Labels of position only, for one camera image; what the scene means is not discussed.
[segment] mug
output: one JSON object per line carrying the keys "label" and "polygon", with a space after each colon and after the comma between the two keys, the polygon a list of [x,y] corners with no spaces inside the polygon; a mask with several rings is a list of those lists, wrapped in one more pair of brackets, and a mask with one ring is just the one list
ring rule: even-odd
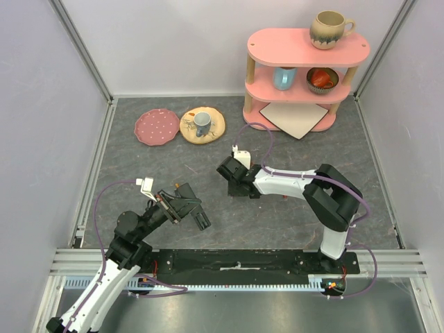
{"label": "mug", "polygon": [[194,116],[194,125],[196,125],[196,136],[201,137],[210,132],[211,116],[206,112],[196,113]]}
{"label": "mug", "polygon": [[[344,32],[346,24],[352,24],[350,30]],[[352,19],[345,19],[338,12],[326,10],[320,12],[310,27],[310,39],[314,47],[321,50],[331,49],[344,36],[355,31],[356,23]]]}
{"label": "mug", "polygon": [[323,69],[315,69],[313,74],[311,75],[310,82],[312,85],[318,88],[332,88],[334,83],[330,79],[330,75]]}
{"label": "mug", "polygon": [[293,84],[297,68],[275,67],[273,72],[273,85],[278,90],[288,90]]}

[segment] light blue mug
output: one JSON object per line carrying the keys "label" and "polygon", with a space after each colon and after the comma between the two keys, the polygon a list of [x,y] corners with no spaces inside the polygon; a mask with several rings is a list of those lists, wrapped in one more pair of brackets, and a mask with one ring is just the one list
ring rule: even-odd
{"label": "light blue mug", "polygon": [[279,90],[288,90],[294,82],[297,72],[296,67],[275,67],[273,73],[273,85]]}
{"label": "light blue mug", "polygon": [[196,125],[196,136],[207,135],[211,128],[211,116],[206,112],[196,113],[194,116],[194,125]]}

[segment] back wall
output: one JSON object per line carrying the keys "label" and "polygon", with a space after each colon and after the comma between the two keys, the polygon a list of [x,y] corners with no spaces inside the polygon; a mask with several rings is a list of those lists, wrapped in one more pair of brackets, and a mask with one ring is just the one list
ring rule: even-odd
{"label": "back wall", "polygon": [[246,43],[268,27],[309,27],[336,10],[357,23],[372,53],[402,0],[64,0],[113,94],[237,94],[244,92]]}

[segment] beige mug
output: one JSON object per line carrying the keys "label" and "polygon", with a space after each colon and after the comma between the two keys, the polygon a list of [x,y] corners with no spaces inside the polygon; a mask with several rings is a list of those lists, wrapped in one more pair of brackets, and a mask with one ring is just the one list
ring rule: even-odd
{"label": "beige mug", "polygon": [[[352,24],[350,30],[344,32],[346,24]],[[336,45],[342,37],[355,31],[356,23],[352,19],[345,19],[338,12],[326,10],[320,12],[310,27],[311,43],[318,49],[328,50]]]}

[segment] robotic arm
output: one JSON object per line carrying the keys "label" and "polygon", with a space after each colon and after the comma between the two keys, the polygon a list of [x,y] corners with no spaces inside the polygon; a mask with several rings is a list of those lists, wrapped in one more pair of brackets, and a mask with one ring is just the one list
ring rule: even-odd
{"label": "robotic arm", "polygon": [[[234,157],[227,157],[217,168],[217,171],[228,181],[228,195],[259,198],[264,194],[281,194],[306,200],[324,225],[320,263],[327,270],[329,266],[337,266],[345,252],[348,228],[358,210],[359,201],[342,188],[329,182],[313,179],[312,176],[318,175],[336,180],[360,197],[362,197],[361,192],[328,164],[322,164],[318,170],[308,171],[283,171],[268,168],[272,171],[269,174],[258,164],[248,168],[250,164],[248,152],[238,152],[235,147],[233,155]],[[273,173],[285,173],[288,176],[277,176]]]}
{"label": "robotic arm", "polygon": [[52,318],[46,328],[51,333],[98,332],[111,305],[128,281],[139,271],[147,271],[153,262],[152,247],[144,238],[164,222],[179,223],[191,214],[200,230],[211,226],[188,183],[178,186],[175,196],[160,191],[151,194],[153,180],[138,180],[141,192],[151,200],[143,215],[134,212],[122,213],[117,219],[114,239],[105,254],[95,278],[77,302],[60,318]]}

